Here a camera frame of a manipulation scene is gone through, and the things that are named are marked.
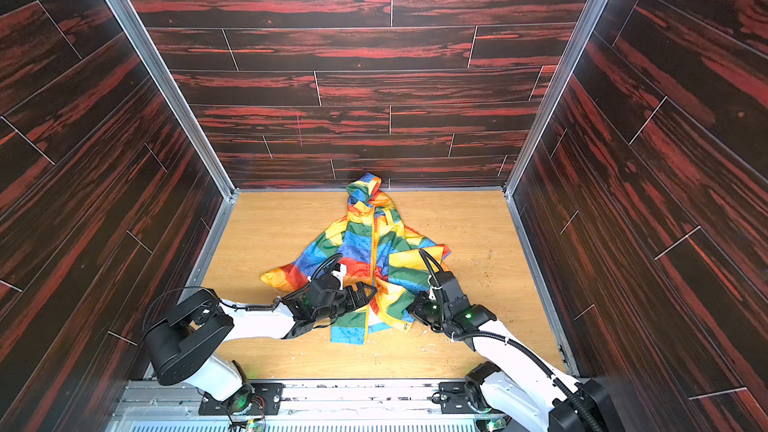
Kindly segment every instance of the robotic arm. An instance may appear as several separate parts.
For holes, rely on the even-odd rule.
[[[606,391],[553,368],[526,348],[494,314],[470,304],[453,273],[420,250],[430,273],[429,293],[421,292],[408,312],[452,341],[463,341],[488,362],[466,377],[470,407],[479,414],[500,410],[532,432],[624,432]],[[367,305],[376,288],[358,282],[342,287],[341,254],[326,260],[302,288],[271,305],[240,304],[201,289],[179,303],[145,335],[161,385],[185,381],[222,402],[230,414],[251,407],[254,389],[237,362],[215,350],[238,338],[296,338],[315,323]]]

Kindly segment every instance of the dark wood panel wall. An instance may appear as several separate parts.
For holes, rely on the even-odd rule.
[[[515,191],[628,430],[768,430],[768,0],[610,0]]]
[[[132,0],[241,188],[500,186],[586,0]]]
[[[103,0],[0,0],[0,430],[102,429],[220,202]]]

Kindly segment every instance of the wooden table surface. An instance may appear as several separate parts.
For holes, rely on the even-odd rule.
[[[388,195],[406,225],[450,247],[446,263],[471,303],[564,370],[501,191]],[[344,191],[241,194],[203,285],[238,302],[272,302],[277,292],[259,276],[295,260],[346,214],[346,198]],[[329,336],[319,329],[287,341],[241,339],[217,352],[251,378],[460,378],[485,360],[418,323],[370,334],[362,346],[332,344]]]

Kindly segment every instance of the red and black wood wall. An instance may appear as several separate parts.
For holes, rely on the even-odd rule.
[[[514,197],[630,431],[768,430],[768,0],[610,0]]]
[[[0,430],[101,430],[221,195],[103,0],[0,0],[0,116]]]
[[[586,0],[131,0],[241,188],[500,186]]]

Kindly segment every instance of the rainbow jacket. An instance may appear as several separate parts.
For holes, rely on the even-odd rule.
[[[346,217],[331,224],[293,263],[261,276],[267,284],[292,292],[307,283],[322,261],[342,254],[345,286],[362,281],[379,290],[369,305],[338,318],[331,327],[332,342],[364,344],[372,332],[390,327],[408,331],[413,317],[406,308],[417,293],[429,289],[418,249],[424,248],[438,261],[450,253],[445,245],[403,224],[380,185],[381,179],[369,173],[349,184]]]

